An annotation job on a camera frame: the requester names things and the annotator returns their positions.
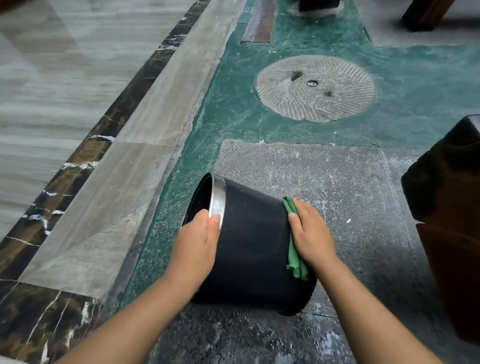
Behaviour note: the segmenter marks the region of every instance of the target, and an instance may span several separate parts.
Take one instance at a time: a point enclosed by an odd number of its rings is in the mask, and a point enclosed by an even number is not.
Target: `speckled granite floor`
[[[216,169],[269,194],[311,202],[331,226],[342,259],[427,346],[449,363],[479,363],[480,349],[455,337],[438,299],[399,181],[422,150],[463,116],[479,112],[480,46],[376,48],[352,0],[341,16],[320,20],[294,17],[288,12],[292,2],[277,0],[272,42],[240,43],[253,4],[248,0],[228,41],[118,306],[161,275],[196,184]],[[360,65],[375,78],[376,102],[356,116],[325,124],[272,112],[258,99],[255,78],[267,65],[301,54]],[[150,361],[354,360],[318,287],[304,312],[290,318],[188,307]]]

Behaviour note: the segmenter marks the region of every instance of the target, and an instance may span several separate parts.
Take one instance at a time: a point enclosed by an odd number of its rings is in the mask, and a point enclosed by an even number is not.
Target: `green cloth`
[[[284,197],[282,199],[283,206],[287,209],[288,213],[294,212],[298,215],[297,208],[293,203],[293,198]],[[293,235],[290,232],[290,245],[288,247],[288,265],[287,269],[293,271],[293,276],[295,278],[301,278],[302,280],[308,280],[308,267],[302,258],[299,257],[297,249],[295,249],[295,244],[293,243]]]

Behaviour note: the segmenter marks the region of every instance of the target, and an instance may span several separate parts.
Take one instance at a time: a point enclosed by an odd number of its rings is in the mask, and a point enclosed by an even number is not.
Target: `hole in millstone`
[[[292,72],[292,77],[290,78],[290,80],[293,82],[293,81],[299,79],[302,75],[303,75],[302,71],[293,71]]]
[[[310,87],[317,87],[317,86],[318,86],[318,81],[315,81],[315,80],[309,80],[309,81],[307,81],[307,86],[310,86]]]

